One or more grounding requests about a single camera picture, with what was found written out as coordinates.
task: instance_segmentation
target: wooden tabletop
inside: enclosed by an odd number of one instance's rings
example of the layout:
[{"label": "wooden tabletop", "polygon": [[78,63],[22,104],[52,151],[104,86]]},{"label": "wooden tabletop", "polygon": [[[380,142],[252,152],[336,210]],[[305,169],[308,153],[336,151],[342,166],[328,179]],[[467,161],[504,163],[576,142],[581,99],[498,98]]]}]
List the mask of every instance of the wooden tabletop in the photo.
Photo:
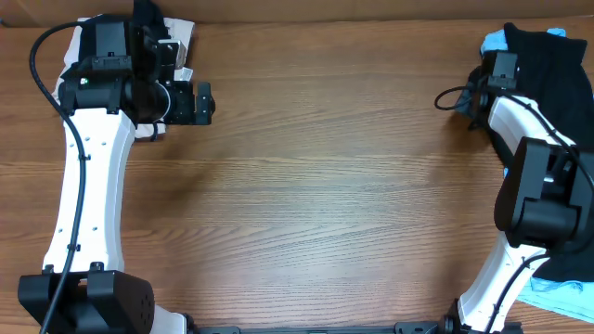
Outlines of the wooden tabletop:
[{"label": "wooden tabletop", "polygon": [[[200,326],[438,319],[494,243],[502,166],[483,132],[433,99],[466,82],[504,22],[200,25],[189,62],[217,112],[209,127],[133,145],[126,272]],[[594,41],[591,18],[514,22]],[[27,62],[43,31],[0,29],[2,333],[39,330],[16,291],[40,273],[58,215],[63,128]],[[38,55],[52,89],[70,39]],[[584,66],[594,77],[594,53]],[[509,319],[527,333],[594,330],[520,302]]]}]

